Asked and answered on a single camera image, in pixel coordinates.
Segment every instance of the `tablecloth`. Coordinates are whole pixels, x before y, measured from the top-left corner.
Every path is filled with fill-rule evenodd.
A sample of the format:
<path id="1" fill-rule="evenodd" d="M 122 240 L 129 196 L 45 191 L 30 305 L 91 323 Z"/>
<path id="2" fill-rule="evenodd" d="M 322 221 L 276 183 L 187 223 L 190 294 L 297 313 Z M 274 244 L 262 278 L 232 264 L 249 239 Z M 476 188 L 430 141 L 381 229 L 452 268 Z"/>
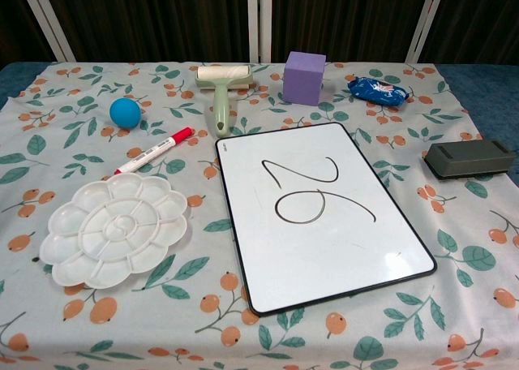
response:
<path id="1" fill-rule="evenodd" d="M 55 64 L 0 112 L 0 365 L 517 365 L 519 193 L 506 175 L 439 181 L 429 171 L 422 156 L 432 142 L 481 137 L 432 65 L 328 63 L 316 107 L 283 101 L 283 65 L 252 65 L 254 87 L 230 94 L 234 135 L 342 123 L 438 262 L 430 277 L 258 319 L 243 299 L 213 93 L 194 81 L 200 64 Z M 353 99 L 346 84 L 355 76 L 399 85 L 410 98 L 400 108 Z M 110 104 L 124 96 L 143 113 L 131 131 L 109 120 Z M 184 239 L 159 267 L 114 288 L 55 284 L 38 258 L 50 214 L 183 127 L 195 136 L 140 173 L 189 197 Z"/>

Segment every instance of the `blue package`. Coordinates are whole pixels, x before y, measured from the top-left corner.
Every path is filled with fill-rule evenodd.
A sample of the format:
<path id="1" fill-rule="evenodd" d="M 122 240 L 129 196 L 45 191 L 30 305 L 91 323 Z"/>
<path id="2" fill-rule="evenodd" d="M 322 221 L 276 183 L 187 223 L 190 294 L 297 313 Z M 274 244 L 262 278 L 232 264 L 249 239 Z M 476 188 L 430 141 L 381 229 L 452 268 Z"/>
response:
<path id="1" fill-rule="evenodd" d="M 409 97 L 403 88 L 372 78 L 355 78 L 348 83 L 354 97 L 379 105 L 400 106 Z"/>

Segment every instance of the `lint roller handle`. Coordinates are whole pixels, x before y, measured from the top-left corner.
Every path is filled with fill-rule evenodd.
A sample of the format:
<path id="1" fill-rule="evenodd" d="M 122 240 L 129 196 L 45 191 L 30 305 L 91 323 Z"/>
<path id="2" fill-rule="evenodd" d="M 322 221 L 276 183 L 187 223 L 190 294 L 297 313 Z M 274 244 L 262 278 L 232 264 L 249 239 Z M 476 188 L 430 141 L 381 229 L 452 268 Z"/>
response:
<path id="1" fill-rule="evenodd" d="M 227 136 L 229 134 L 229 97 L 227 96 L 226 84 L 215 86 L 213 112 L 217 136 Z"/>

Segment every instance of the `gray eraser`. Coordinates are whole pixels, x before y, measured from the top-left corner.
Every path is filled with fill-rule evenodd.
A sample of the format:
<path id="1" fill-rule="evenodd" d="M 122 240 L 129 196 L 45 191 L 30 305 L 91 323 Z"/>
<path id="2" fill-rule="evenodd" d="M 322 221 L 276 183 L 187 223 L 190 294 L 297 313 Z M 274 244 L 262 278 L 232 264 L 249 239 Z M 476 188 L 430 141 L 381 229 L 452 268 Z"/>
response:
<path id="1" fill-rule="evenodd" d="M 505 173 L 515 154 L 496 140 L 434 143 L 424 160 L 439 179 Z"/>

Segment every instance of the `blue ball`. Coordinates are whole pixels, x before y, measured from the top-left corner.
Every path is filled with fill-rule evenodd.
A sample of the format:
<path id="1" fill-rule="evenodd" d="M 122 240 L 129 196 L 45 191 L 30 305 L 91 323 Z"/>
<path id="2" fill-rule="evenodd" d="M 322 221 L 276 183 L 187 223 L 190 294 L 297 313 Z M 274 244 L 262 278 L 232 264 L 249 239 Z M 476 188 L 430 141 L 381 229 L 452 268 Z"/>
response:
<path id="1" fill-rule="evenodd" d="M 140 108 L 129 98 L 119 98 L 110 106 L 110 118 L 120 128 L 135 128 L 140 121 Z"/>

